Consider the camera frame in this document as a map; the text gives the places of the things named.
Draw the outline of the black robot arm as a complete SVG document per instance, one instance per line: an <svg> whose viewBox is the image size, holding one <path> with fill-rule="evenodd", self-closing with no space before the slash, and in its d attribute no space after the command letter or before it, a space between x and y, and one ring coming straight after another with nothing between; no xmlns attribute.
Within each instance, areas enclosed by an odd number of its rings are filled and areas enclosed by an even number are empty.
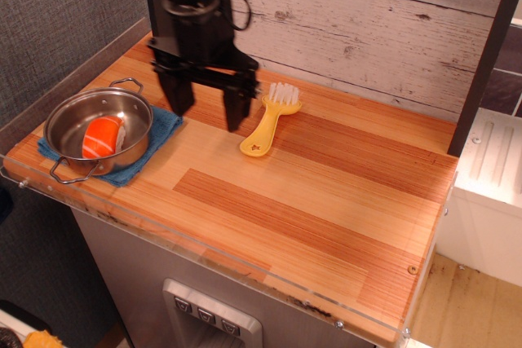
<svg viewBox="0 0 522 348"><path fill-rule="evenodd" d="M231 0L148 0L153 67L172 111L195 103L193 84L219 89L228 130L237 130L257 95L256 60L237 49Z"/></svg>

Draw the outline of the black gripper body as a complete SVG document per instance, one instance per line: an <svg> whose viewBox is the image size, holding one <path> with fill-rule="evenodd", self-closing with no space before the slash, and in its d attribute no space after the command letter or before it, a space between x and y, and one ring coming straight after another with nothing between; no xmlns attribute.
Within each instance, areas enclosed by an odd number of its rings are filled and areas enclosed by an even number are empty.
<svg viewBox="0 0 522 348"><path fill-rule="evenodd" d="M149 47L154 67L183 71L193 83L222 92L228 87L253 88L258 82L258 63L237 49L229 1L177 4L160 1Z"/></svg>

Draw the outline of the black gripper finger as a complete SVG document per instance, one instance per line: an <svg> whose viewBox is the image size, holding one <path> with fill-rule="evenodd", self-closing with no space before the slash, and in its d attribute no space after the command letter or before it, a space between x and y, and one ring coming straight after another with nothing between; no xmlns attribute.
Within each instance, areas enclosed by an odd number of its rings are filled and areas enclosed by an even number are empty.
<svg viewBox="0 0 522 348"><path fill-rule="evenodd" d="M250 105L253 98L253 88L228 87L223 91L223 103L229 132L238 130L243 120L250 115Z"/></svg>
<svg viewBox="0 0 522 348"><path fill-rule="evenodd" d="M182 117L194 104L192 81L183 71L154 67L172 112Z"/></svg>

